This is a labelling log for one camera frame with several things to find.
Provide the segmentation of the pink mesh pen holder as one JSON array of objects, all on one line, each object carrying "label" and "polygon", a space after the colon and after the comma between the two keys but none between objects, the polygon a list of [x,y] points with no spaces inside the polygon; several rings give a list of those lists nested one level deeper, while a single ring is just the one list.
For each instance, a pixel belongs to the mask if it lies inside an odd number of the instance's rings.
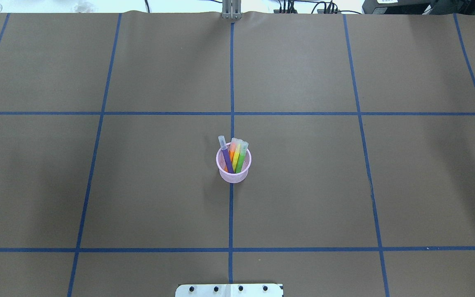
[{"label": "pink mesh pen holder", "polygon": [[230,184],[238,184],[243,181],[249,172],[249,168],[252,164],[252,155],[249,150],[246,152],[246,156],[242,165],[242,171],[237,174],[231,174],[225,171],[226,162],[224,160],[223,153],[221,149],[217,151],[216,154],[216,165],[217,169],[219,170],[219,175],[222,179]]}]

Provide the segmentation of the yellow marker pen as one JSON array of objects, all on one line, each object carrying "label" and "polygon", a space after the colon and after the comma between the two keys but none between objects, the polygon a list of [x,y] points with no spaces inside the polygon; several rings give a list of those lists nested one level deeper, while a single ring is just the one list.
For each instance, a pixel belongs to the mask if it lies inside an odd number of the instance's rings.
[{"label": "yellow marker pen", "polygon": [[239,160],[239,156],[240,156],[240,148],[241,148],[241,145],[242,145],[243,141],[241,139],[237,139],[237,138],[232,138],[232,142],[230,144],[230,159],[232,161],[232,167],[233,167],[233,171],[234,173],[237,173],[237,165],[238,165],[238,160]]}]

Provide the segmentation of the orange marker pen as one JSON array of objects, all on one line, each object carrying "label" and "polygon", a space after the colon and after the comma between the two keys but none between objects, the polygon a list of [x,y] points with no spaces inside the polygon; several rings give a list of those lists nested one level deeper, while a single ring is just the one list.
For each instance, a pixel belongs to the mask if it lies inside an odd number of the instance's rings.
[{"label": "orange marker pen", "polygon": [[223,160],[225,161],[225,170],[228,173],[235,173],[235,165],[233,163],[234,154],[236,151],[237,138],[233,137],[228,143],[226,153],[223,153]]}]

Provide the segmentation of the purple marker pen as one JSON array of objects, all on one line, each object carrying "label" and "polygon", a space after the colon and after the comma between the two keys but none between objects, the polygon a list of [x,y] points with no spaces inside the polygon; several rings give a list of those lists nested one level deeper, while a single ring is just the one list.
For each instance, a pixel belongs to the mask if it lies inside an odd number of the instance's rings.
[{"label": "purple marker pen", "polygon": [[234,174],[232,160],[230,159],[230,154],[229,154],[228,146],[226,144],[226,139],[224,135],[219,135],[218,140],[219,140],[219,145],[221,146],[220,151],[222,153],[224,162],[226,164],[226,172],[230,174]]}]

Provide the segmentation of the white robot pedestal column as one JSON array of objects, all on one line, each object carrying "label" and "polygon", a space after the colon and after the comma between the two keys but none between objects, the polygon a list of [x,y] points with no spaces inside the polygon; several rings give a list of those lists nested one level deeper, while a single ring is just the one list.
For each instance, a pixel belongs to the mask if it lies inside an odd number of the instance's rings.
[{"label": "white robot pedestal column", "polygon": [[282,284],[183,284],[175,291],[176,297],[283,297]]}]

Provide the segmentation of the aluminium frame post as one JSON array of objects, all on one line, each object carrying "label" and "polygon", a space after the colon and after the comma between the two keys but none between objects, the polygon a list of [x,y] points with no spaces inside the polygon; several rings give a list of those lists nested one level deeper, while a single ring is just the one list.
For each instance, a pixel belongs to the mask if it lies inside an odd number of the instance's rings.
[{"label": "aluminium frame post", "polygon": [[221,0],[222,3],[222,19],[237,20],[242,18],[242,1],[241,0]]}]

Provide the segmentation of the black box with label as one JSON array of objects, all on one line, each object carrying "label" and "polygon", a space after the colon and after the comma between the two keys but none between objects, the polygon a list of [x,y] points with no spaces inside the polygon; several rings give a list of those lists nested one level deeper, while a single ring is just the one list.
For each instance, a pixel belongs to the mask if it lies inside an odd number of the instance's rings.
[{"label": "black box with label", "polygon": [[475,0],[365,0],[364,14],[475,15]]}]

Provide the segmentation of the green marker pen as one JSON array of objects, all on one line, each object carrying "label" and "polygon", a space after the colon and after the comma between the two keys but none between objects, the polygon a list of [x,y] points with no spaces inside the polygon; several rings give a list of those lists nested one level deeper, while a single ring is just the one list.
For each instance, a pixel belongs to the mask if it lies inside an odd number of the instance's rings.
[{"label": "green marker pen", "polygon": [[247,150],[248,150],[248,145],[249,145],[249,143],[247,143],[247,141],[243,141],[243,143],[241,145],[240,156],[239,156],[239,160],[238,160],[237,168],[236,168],[237,173],[242,172],[243,164],[245,162],[245,158],[246,158],[246,154],[247,154]]}]

